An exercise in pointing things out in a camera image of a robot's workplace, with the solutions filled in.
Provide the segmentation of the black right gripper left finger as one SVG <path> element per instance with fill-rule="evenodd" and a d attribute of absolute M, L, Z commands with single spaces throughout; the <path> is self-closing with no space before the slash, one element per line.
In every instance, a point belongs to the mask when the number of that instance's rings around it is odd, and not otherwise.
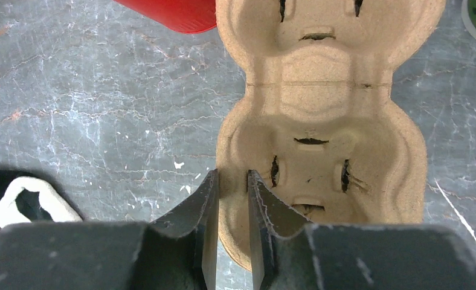
<path fill-rule="evenodd" d="M 153 222 L 0 229 L 0 289 L 214 289 L 218 172 Z"/>

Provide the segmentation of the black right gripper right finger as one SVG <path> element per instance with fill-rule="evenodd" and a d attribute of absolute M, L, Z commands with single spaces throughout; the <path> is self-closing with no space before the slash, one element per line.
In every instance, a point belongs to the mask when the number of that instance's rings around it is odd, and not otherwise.
<path fill-rule="evenodd" d="M 476 289 L 476 262 L 435 225 L 316 224 L 248 172 L 255 289 Z"/>

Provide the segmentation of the brown pulp cup carrier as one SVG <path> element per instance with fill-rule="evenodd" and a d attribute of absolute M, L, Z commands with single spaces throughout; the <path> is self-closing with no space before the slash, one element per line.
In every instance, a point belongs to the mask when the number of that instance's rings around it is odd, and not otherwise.
<path fill-rule="evenodd" d="M 247 173 L 321 224 L 423 220 L 422 133 L 391 98 L 444 1 L 217 1 L 246 75 L 217 138 L 219 238 L 251 270 Z"/>

